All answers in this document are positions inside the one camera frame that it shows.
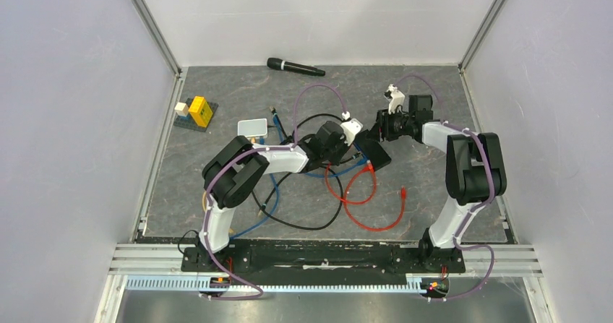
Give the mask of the white network switch box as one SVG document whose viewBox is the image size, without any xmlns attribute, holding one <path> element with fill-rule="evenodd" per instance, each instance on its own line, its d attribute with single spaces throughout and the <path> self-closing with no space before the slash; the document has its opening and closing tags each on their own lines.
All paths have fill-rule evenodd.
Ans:
<svg viewBox="0 0 613 323">
<path fill-rule="evenodd" d="M 247 138 L 266 138 L 268 121 L 266 118 L 240 120 L 237 123 L 237 134 Z"/>
</svg>

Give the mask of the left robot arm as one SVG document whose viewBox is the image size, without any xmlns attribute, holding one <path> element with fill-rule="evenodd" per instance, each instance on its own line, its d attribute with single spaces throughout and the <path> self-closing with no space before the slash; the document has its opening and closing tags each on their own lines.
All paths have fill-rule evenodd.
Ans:
<svg viewBox="0 0 613 323">
<path fill-rule="evenodd" d="M 205 220 L 199 233 L 199 261 L 210 271 L 227 260 L 234 208 L 251 194 L 260 179 L 272 173 L 308 173 L 324 163 L 338 165 L 363 129 L 357 119 L 328 121 L 315 134 L 287 145 L 259 145 L 234 137 L 203 169 Z"/>
</svg>

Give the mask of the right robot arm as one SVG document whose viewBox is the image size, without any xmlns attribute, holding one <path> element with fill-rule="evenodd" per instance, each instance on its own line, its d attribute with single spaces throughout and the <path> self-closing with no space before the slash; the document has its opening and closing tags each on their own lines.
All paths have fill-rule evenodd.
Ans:
<svg viewBox="0 0 613 323">
<path fill-rule="evenodd" d="M 391 88 L 385 97 L 388 106 L 377 112 L 368 137 L 384 142 L 409 136 L 445 154 L 447 200 L 424 232 L 417 252 L 419 265 L 435 271 L 459 258 L 461 239 L 474 217 L 506 191 L 500 137 L 436 120 L 431 95 L 405 96 Z"/>
</svg>

